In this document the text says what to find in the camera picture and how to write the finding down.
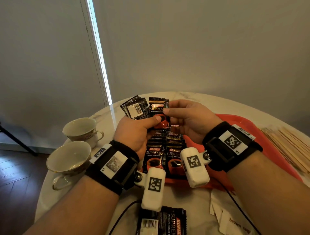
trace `hand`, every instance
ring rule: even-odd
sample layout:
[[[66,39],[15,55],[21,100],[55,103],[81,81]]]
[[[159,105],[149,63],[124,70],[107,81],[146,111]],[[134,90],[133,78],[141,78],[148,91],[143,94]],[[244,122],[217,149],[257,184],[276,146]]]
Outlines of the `hand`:
[[[124,116],[117,125],[114,140],[127,145],[142,160],[146,151],[146,142],[156,133],[156,131],[149,133],[147,131],[160,123],[161,120],[159,116],[141,120],[133,120]]]
[[[164,114],[172,117],[172,125],[180,125],[171,127],[172,132],[185,134],[197,144],[202,144],[206,134],[223,122],[206,106],[190,100],[170,101]]]

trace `fingernail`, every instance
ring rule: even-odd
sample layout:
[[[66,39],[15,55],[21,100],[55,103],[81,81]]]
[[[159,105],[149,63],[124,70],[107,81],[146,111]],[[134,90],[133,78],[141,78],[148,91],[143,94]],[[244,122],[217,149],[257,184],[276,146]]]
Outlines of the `fingernail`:
[[[164,108],[164,114],[168,114],[169,113],[169,109],[168,108]]]

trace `cup handle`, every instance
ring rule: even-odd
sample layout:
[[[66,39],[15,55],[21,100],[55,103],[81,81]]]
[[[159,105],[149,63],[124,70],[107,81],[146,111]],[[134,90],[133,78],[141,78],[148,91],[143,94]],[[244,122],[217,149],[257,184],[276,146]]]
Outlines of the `cup handle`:
[[[96,134],[97,134],[97,133],[100,133],[100,134],[102,135],[102,137],[101,137],[100,139],[97,140],[97,142],[98,142],[99,140],[101,140],[101,139],[104,137],[104,133],[103,133],[102,131],[96,131]]]
[[[71,182],[68,182],[66,185],[64,185],[64,186],[62,186],[62,187],[56,187],[56,183],[58,182],[58,180],[59,179],[62,179],[62,178],[64,178],[64,176],[63,175],[59,175],[59,176],[57,176],[54,180],[53,180],[53,189],[54,190],[56,190],[56,191],[58,191],[58,190],[61,190],[61,189],[63,189],[63,188],[65,188],[65,187],[67,187],[67,186],[69,186],[69,185],[71,185],[72,183]]]

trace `coffee cup image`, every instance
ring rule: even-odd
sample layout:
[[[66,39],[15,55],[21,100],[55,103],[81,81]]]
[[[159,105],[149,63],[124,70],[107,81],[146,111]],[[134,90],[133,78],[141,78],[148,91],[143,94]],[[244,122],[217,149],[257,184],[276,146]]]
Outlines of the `coffee cup image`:
[[[149,170],[151,167],[161,168],[161,160],[159,158],[151,158],[146,162],[147,169]]]
[[[185,175],[185,171],[182,167],[181,160],[171,159],[168,162],[169,172],[172,175]]]
[[[161,122],[155,126],[155,128],[159,129],[159,128],[165,128],[168,126],[169,122],[167,121],[165,114],[155,114],[154,116],[160,116],[162,119]]]

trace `white wall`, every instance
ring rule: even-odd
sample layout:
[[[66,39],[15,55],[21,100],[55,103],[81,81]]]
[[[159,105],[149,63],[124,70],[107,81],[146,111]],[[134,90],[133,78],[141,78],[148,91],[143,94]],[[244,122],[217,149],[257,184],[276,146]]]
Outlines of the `white wall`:
[[[217,95],[310,134],[310,1],[94,0],[112,101]]]
[[[67,122],[107,105],[85,6],[0,2],[0,121],[27,145],[59,147]]]

